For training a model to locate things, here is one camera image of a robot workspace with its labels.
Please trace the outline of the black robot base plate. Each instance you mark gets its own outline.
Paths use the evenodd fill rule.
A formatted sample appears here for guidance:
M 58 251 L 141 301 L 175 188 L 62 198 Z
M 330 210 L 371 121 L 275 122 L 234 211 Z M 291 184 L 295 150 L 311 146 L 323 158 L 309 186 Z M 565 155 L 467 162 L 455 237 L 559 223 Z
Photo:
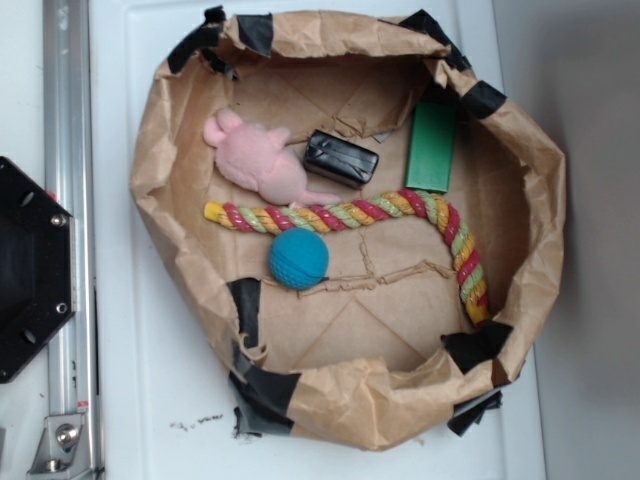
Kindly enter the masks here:
M 74 314 L 73 217 L 1 159 L 1 382 L 13 381 Z

